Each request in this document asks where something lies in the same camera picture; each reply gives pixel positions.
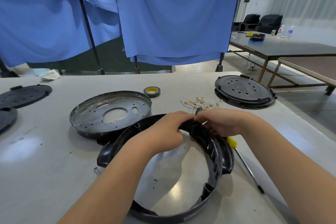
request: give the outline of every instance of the forearm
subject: forearm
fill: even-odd
[[[130,139],[59,223],[121,223],[153,155],[143,133]]]
[[[242,136],[301,223],[334,223],[336,178],[252,114]]]

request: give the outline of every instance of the hand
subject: hand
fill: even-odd
[[[194,120],[204,123],[213,134],[221,137],[236,136],[241,134],[242,121],[250,113],[234,109],[210,109],[197,113]]]
[[[195,115],[183,111],[171,112],[140,134],[143,133],[145,135],[146,140],[150,143],[150,147],[154,150],[154,154],[174,150],[183,142],[179,126],[187,120],[192,120],[194,117]]]

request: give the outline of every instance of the floor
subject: floor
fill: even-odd
[[[229,46],[230,50],[239,50],[233,46]],[[241,52],[242,55],[249,55],[247,52]],[[257,61],[259,64],[263,63],[263,59],[259,59],[256,56],[251,55],[251,59]],[[212,60],[207,62],[173,66],[173,73],[203,73],[214,72],[218,61]],[[223,60],[223,71],[239,71],[242,74],[249,74],[249,76],[255,80],[258,79],[260,74],[260,67],[256,67],[253,70],[249,70],[250,62],[237,56],[234,53],[227,52]],[[277,61],[271,61],[268,63],[267,68],[274,70],[277,65]],[[49,69],[31,69],[26,64],[13,68],[20,76],[38,76]],[[64,75],[93,75],[96,72],[90,71],[65,71]],[[316,83],[316,79],[311,78],[303,73],[300,73],[292,68],[281,66],[279,73],[282,73],[285,77],[298,82],[300,84]],[[271,77],[270,72],[265,72],[262,83],[267,84]],[[287,85],[287,81],[275,77],[272,85]],[[278,100],[290,108],[302,119],[313,125],[320,132],[328,136],[331,140],[336,142],[336,93],[331,96],[326,96],[324,93],[325,87],[308,87],[299,89],[279,89],[276,90]]]

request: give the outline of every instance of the table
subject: table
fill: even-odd
[[[6,224],[55,223],[97,178],[96,158],[102,146],[78,135],[70,111],[82,101],[105,92],[158,86],[152,113],[188,111],[180,100],[204,97],[218,101],[214,82],[237,72],[63,76],[49,83],[52,93],[18,109],[16,124],[0,138],[0,215]],[[40,78],[0,79],[0,93],[13,86],[41,83]],[[225,103],[223,108],[236,108]],[[301,151],[336,175],[336,144],[299,116],[276,102],[250,112],[266,119]],[[224,175],[206,207],[188,223],[296,223],[288,207],[241,136],[238,149],[266,191],[261,195],[235,155],[232,174]],[[201,148],[185,136],[179,148],[158,154],[141,177],[135,199],[158,214],[190,208],[208,179]],[[127,217],[125,224],[141,223]]]
[[[261,82],[263,75],[266,71],[273,72],[267,68],[267,64],[270,60],[277,60],[280,57],[314,57],[314,56],[336,56],[336,47],[319,43],[308,43],[302,41],[296,41],[293,39],[287,40],[285,38],[278,38],[277,36],[271,36],[265,34],[265,42],[262,44],[249,43],[249,37],[246,37],[243,33],[232,32],[230,38],[230,44],[234,47],[241,49],[242,51],[232,51],[241,56],[242,58],[254,63],[257,66],[262,67],[258,82]],[[259,58],[264,59],[264,64],[261,66],[255,61],[240,55],[238,52],[249,52]],[[296,84],[290,79],[277,74],[280,78]]]
[[[281,64],[292,67],[325,83],[303,84],[303,85],[296,83],[294,85],[271,86],[273,79],[276,76]],[[286,57],[278,59],[278,65],[276,66],[273,75],[268,82],[267,87],[274,89],[282,89],[282,88],[296,88],[296,87],[327,86],[326,95],[330,96],[336,86],[335,64],[336,64],[335,56],[289,57],[289,58]]]

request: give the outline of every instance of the plastic bottle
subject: plastic bottle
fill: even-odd
[[[281,27],[278,29],[278,33],[277,33],[278,38],[284,37],[284,36],[282,36],[284,27],[285,27],[285,25],[281,25]]]
[[[291,38],[291,35],[293,33],[293,29],[294,29],[294,26],[291,26],[291,29],[288,31],[287,40],[289,40]]]

